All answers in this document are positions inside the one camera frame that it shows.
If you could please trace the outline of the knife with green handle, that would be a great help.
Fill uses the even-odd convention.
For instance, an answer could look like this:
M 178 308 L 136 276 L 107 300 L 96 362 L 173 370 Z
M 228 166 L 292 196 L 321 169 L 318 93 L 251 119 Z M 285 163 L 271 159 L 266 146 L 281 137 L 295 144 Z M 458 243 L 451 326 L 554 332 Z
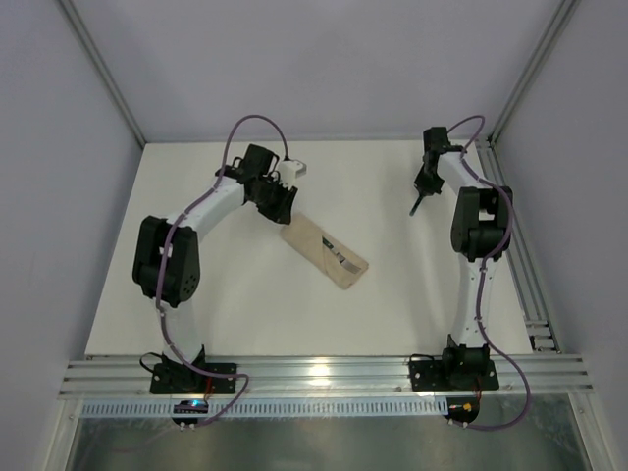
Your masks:
M 410 211 L 409 211 L 409 216 L 413 217 L 419 207 L 419 205 L 421 204 L 421 202 L 424 199 L 424 195 L 419 194 L 416 201 L 414 202 L 413 206 L 411 207 Z

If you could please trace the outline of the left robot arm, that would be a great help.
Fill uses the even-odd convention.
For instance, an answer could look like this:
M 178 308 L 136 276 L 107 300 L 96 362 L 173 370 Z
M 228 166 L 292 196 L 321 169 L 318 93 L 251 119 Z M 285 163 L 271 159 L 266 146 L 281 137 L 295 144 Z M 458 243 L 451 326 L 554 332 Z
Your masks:
M 152 300 L 164 340 L 168 369 L 175 366 L 196 375 L 221 378 L 202 364 L 204 345 L 197 336 L 191 299 L 201 277 L 200 244 L 228 215 L 247 203 L 267 220 L 289 225 L 297 195 L 295 183 L 305 163 L 281 158 L 250 144 L 242 157 L 225 163 L 211 186 L 168 218 L 148 216 L 140 224 L 131 278 Z

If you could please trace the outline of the beige cloth napkin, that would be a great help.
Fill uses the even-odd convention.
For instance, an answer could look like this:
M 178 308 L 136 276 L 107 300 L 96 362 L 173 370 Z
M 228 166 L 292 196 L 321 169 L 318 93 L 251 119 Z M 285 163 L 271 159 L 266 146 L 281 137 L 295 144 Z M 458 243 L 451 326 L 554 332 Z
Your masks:
M 368 271 L 369 263 L 353 250 L 332 237 L 302 213 L 291 217 L 291 222 L 280 231 L 282 239 L 305 260 L 317 268 L 337 287 L 347 290 L 355 285 Z M 361 268 L 357 274 L 347 272 L 323 245 L 322 237 L 326 237 L 349 261 Z

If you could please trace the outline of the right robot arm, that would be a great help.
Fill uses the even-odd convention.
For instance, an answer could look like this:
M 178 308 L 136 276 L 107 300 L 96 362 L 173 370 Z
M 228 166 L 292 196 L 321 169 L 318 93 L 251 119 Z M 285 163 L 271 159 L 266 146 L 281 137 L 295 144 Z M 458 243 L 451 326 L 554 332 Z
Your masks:
M 450 244 L 460 262 L 457 311 L 438 357 L 409 361 L 416 392 L 496 391 L 495 345 L 488 336 L 489 297 L 497 264 L 508 249 L 513 226 L 513 192 L 479 176 L 451 143 L 447 128 L 423 132 L 423 163 L 415 178 L 418 202 L 442 192 L 456 196 Z

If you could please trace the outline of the fork with green handle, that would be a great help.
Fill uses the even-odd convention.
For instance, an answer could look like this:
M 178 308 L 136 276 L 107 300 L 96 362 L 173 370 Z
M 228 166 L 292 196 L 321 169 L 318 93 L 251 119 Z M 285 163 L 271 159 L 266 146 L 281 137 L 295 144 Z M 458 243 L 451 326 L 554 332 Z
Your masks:
M 361 271 L 360 267 L 353 264 L 344 255 L 342 255 L 339 250 L 324 236 L 322 237 L 322 243 L 347 272 L 357 275 Z

